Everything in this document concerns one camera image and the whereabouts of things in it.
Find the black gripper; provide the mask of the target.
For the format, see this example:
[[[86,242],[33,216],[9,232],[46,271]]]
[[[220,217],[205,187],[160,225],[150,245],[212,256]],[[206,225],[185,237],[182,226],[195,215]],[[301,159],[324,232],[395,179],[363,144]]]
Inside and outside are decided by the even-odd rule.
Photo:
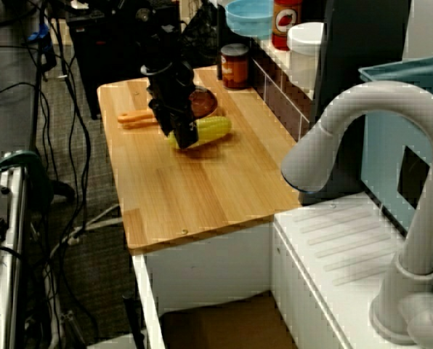
[[[185,60],[161,66],[143,65],[140,72],[148,78],[147,91],[152,97],[149,107],[168,137],[174,130],[178,149],[198,141],[198,129],[191,108],[190,95],[195,91],[194,71]]]

